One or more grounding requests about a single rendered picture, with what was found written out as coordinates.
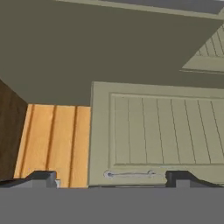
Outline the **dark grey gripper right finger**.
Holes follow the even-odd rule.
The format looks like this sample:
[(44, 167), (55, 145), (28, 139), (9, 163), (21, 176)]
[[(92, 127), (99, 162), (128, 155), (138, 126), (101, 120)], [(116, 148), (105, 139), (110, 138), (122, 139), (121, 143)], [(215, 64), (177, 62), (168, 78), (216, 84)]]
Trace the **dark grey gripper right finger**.
[(189, 171), (167, 171), (165, 173), (166, 187), (216, 187), (221, 188), (221, 185), (217, 185), (203, 179), (195, 177)]

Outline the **pale green panelled cupboard door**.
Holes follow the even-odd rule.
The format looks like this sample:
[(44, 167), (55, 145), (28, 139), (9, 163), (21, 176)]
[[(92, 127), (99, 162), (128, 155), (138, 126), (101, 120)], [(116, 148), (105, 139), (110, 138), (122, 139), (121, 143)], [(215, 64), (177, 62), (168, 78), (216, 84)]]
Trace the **pale green panelled cupboard door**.
[(183, 68), (224, 73), (224, 24), (191, 57)]
[[(149, 170), (156, 175), (103, 176)], [(224, 90), (94, 82), (88, 183), (161, 186), (167, 171), (224, 185)]]

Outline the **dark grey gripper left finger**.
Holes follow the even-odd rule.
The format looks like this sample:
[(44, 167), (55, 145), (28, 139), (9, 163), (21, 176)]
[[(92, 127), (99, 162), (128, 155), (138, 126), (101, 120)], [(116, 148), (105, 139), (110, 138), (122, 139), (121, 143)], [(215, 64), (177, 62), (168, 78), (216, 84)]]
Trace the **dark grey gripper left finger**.
[(0, 188), (59, 188), (56, 171), (33, 171), (25, 178), (1, 180)]

